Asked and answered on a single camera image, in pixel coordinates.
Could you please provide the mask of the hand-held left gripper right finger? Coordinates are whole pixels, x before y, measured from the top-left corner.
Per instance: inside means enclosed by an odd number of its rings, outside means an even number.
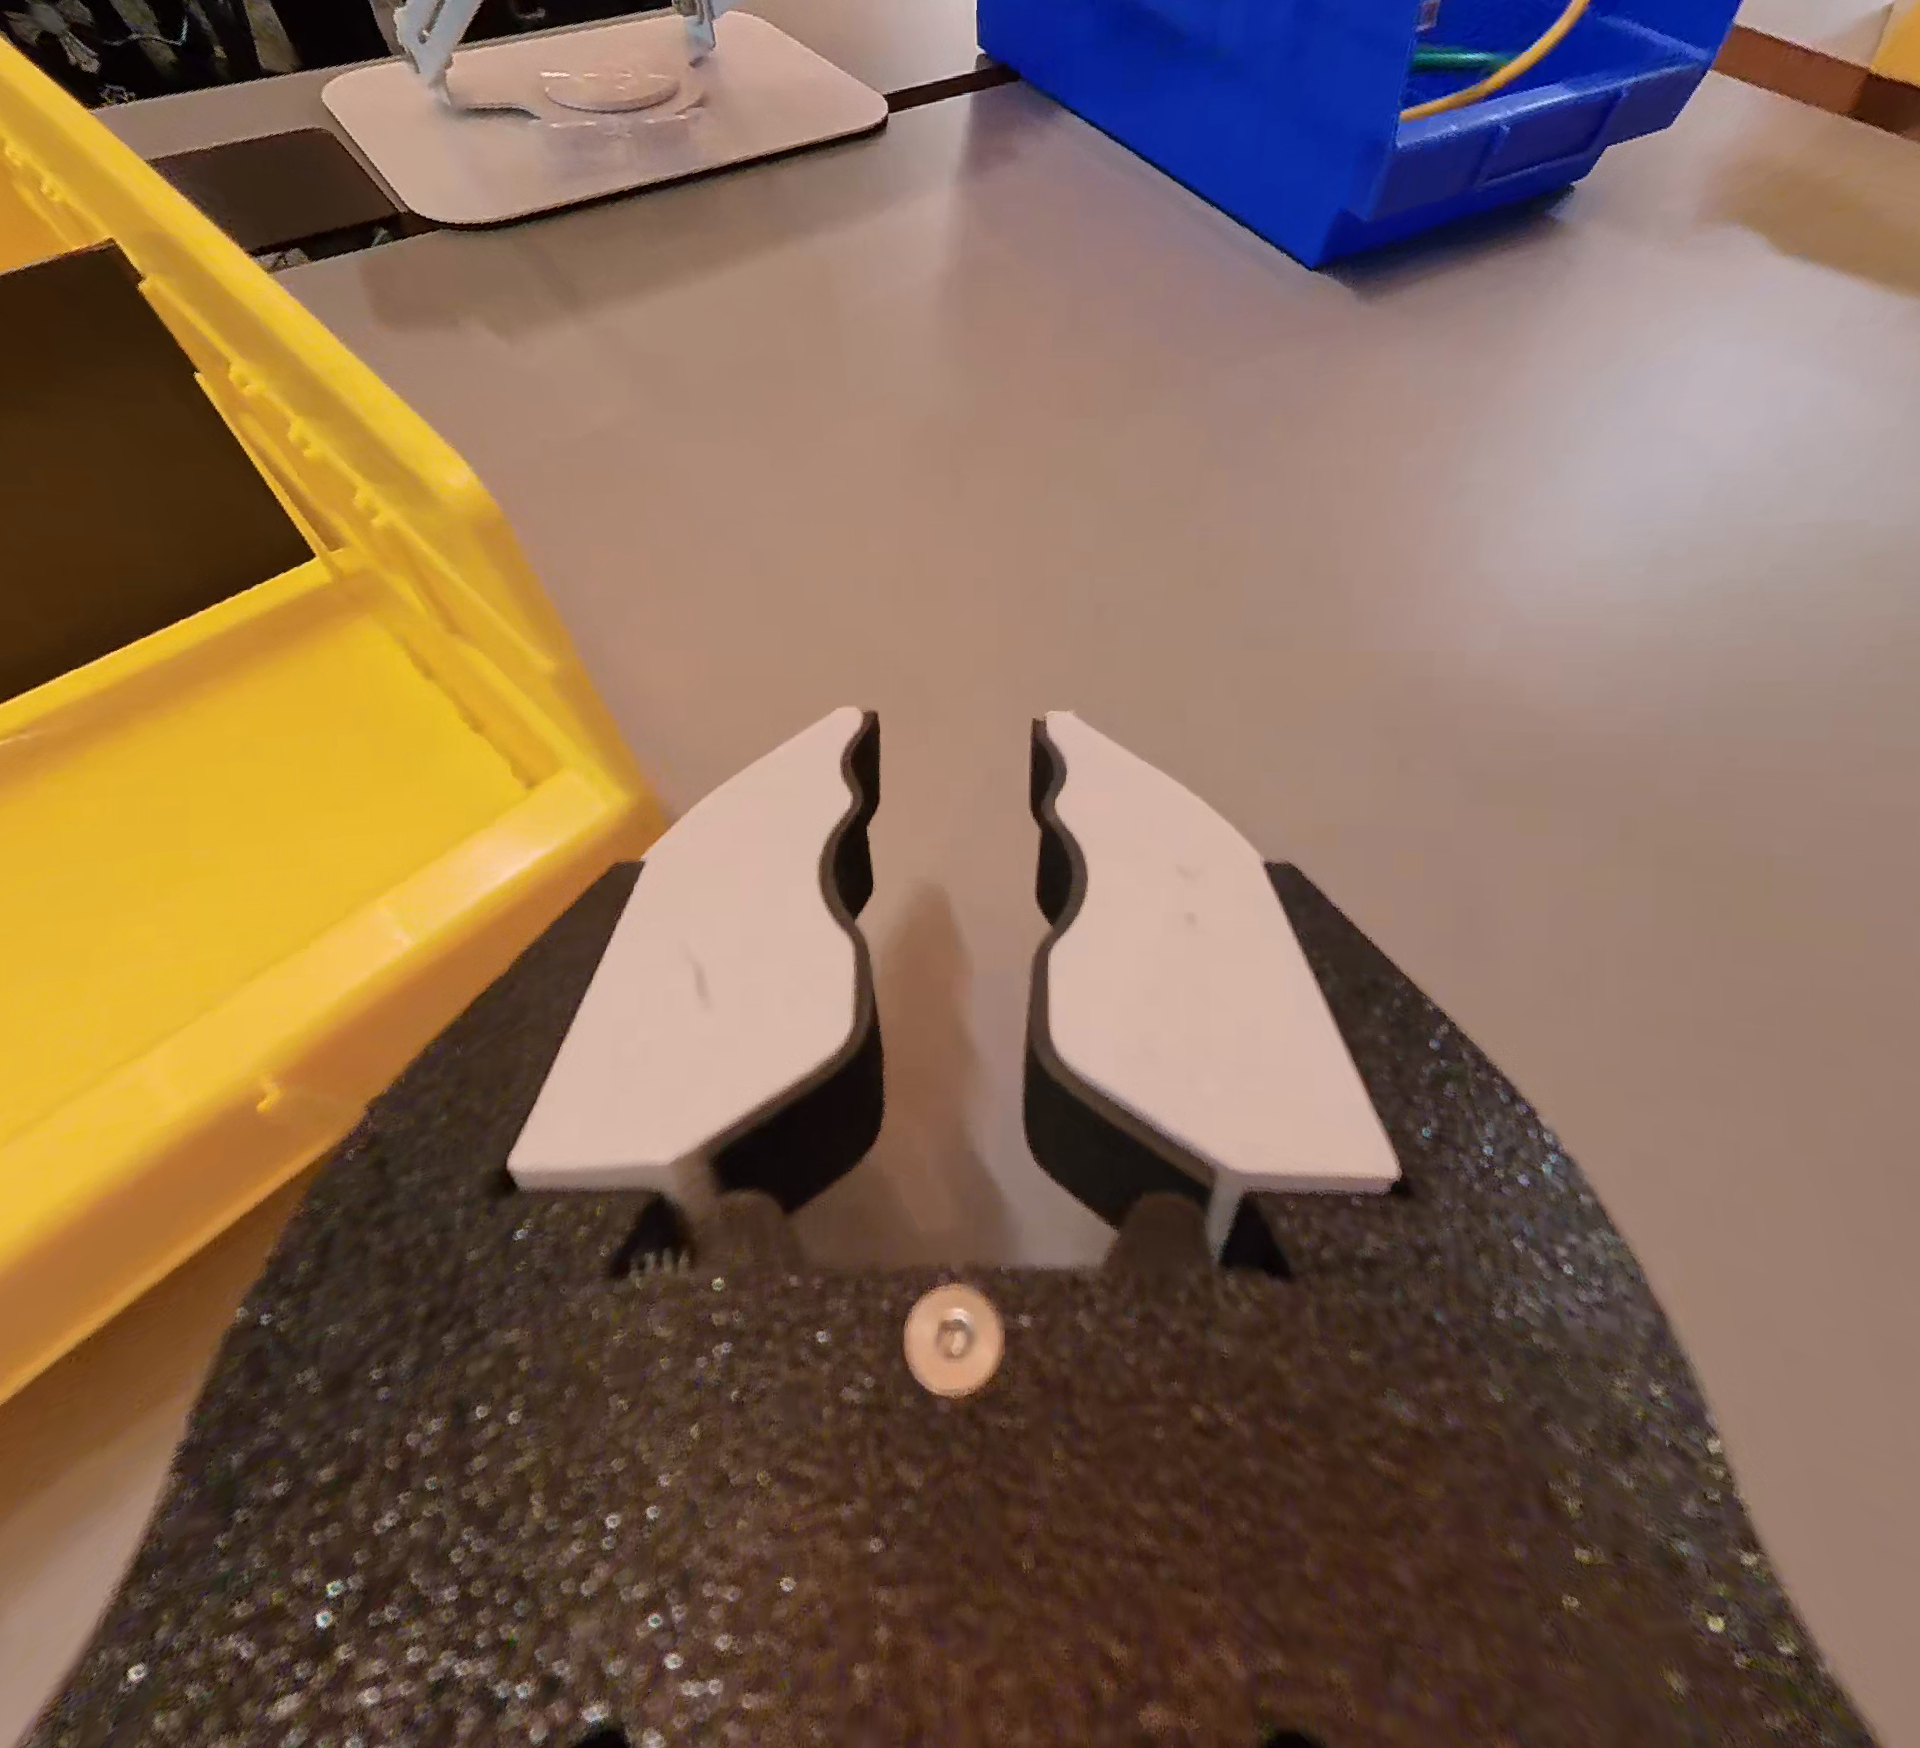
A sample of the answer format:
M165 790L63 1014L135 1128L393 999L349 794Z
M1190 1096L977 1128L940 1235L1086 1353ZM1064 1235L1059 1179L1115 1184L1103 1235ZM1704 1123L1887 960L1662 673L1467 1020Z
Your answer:
M1407 1164L1261 849L1069 706L1032 720L1023 1145L1119 1231L1257 1255L1252 1200L1389 1200Z

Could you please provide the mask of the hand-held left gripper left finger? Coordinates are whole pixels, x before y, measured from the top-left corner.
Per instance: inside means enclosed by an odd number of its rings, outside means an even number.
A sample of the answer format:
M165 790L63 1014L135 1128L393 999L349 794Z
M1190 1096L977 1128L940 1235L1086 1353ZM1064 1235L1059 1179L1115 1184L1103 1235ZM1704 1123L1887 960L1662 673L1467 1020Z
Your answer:
M861 909L880 718L832 706L655 849L508 1145L514 1190L648 1190L681 1214L846 1179L880 1129Z

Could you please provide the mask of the yellow plastic bin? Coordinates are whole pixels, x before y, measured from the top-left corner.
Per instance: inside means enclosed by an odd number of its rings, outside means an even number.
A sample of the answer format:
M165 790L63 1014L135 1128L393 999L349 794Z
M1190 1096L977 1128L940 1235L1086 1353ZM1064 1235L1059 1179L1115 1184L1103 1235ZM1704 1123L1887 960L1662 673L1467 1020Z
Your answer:
M11 41L0 82L11 1403L662 807L481 478Z

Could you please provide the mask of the blue plastic bin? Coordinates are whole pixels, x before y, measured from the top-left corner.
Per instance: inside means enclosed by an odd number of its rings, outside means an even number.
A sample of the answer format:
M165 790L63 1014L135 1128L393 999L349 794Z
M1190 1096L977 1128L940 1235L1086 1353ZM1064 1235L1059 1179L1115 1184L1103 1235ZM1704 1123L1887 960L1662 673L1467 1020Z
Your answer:
M1552 196L1741 0L977 0L977 41L1311 270Z

